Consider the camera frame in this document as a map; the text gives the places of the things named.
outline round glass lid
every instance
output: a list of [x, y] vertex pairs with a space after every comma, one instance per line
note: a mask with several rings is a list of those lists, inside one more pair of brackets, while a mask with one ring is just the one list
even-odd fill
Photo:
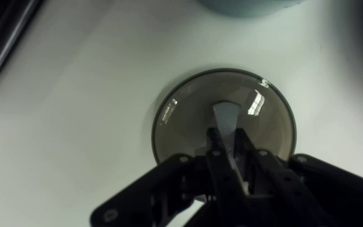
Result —
[[184, 81], [163, 101], [153, 127], [154, 155], [159, 163], [174, 154], [205, 155], [207, 130], [229, 126], [244, 129], [258, 149], [284, 160], [294, 153], [295, 120], [281, 92], [250, 72], [213, 69]]

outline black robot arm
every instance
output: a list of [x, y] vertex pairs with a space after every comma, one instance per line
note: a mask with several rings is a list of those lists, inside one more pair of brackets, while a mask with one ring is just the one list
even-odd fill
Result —
[[174, 155], [96, 208], [92, 227], [164, 227], [195, 199], [187, 227], [363, 227], [363, 179], [309, 155], [288, 163], [216, 129], [205, 156]]

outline white table surface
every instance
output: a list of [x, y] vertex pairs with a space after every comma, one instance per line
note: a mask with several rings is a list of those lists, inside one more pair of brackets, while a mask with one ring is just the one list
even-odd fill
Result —
[[363, 175], [363, 0], [256, 19], [196, 0], [47, 0], [0, 76], [0, 227], [87, 227], [155, 165], [164, 95], [217, 67], [281, 90], [297, 153]]

